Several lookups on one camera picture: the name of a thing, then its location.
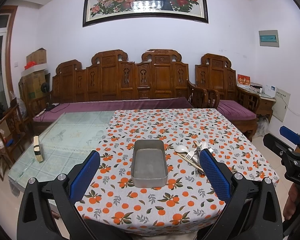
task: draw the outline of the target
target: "orange fruit pattern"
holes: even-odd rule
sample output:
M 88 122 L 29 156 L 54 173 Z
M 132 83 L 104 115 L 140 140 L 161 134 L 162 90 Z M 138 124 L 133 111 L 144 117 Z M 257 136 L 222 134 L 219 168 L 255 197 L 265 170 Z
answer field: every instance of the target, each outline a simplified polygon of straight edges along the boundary
M 197 231 L 215 222 L 226 204 L 204 175 L 197 174 L 174 148 L 206 142 L 217 161 L 247 179 L 279 177 L 265 158 L 215 109 L 156 109 L 116 111 L 103 140 L 95 148 L 100 167 L 83 199 L 75 206 L 84 218 L 137 235 Z M 131 179 L 134 143 L 163 141 L 168 180 L 163 187 L 136 188 Z

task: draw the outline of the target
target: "chopstick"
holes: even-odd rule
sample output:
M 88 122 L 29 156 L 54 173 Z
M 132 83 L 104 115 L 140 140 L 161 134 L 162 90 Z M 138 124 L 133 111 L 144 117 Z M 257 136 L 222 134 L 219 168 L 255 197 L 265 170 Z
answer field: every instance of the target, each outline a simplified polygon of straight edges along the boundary
M 199 166 L 197 166 L 196 164 L 194 164 L 193 162 L 187 160 L 185 157 L 183 157 L 180 153 L 177 153 L 178 156 L 180 156 L 182 159 L 184 159 L 187 163 L 191 164 L 192 166 L 194 166 L 195 168 L 197 168 L 198 170 L 203 171 L 203 169 L 201 169 Z

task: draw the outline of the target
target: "black picture frame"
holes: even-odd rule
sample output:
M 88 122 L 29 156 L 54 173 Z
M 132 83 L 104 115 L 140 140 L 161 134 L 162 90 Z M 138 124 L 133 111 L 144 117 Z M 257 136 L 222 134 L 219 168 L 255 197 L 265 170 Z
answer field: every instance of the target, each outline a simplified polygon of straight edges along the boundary
M 178 13 L 165 13 L 165 12 L 147 12 L 147 13 L 129 13 L 129 14 L 114 14 L 107 17 L 102 17 L 99 19 L 87 21 L 87 10 L 88 10 L 88 0 L 84 0 L 84 7 L 83 7 L 83 23 L 82 27 L 94 25 L 101 22 L 119 20 L 119 19 L 127 19 L 127 18 L 140 18 L 140 17 L 165 17 L 165 18 L 178 18 L 178 19 L 185 19 L 185 20 L 193 20 L 203 23 L 209 23 L 208 21 L 208 7 L 207 7 L 207 0 L 202 0 L 203 3 L 203 14 L 205 17 L 197 17 L 193 15 L 186 15 L 186 14 L 178 14 Z

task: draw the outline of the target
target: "blue gripper pad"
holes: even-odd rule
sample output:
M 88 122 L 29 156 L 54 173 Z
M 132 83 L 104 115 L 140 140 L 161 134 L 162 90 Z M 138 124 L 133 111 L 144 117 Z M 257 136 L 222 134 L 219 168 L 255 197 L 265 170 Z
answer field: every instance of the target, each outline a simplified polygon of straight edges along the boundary
M 200 165 L 218 198 L 227 204 L 231 198 L 231 186 L 212 158 L 208 149 L 202 150 L 199 156 Z
M 82 168 L 70 186 L 69 200 L 73 205 L 82 200 L 83 195 L 86 193 L 93 176 L 96 174 L 100 166 L 100 154 L 97 151 L 92 151 L 83 163 L 77 165 L 79 167 L 82 166 Z
M 279 131 L 283 137 L 287 138 L 293 144 L 300 145 L 300 135 L 291 131 L 289 128 L 285 126 L 282 126 Z

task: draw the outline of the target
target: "white device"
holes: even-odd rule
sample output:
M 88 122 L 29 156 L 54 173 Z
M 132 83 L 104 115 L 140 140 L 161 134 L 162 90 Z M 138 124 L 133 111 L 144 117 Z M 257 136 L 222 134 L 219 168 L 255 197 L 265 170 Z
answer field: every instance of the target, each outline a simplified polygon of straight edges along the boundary
M 272 98 L 274 98 L 277 93 L 277 88 L 275 86 L 265 85 L 263 89 L 263 92 Z

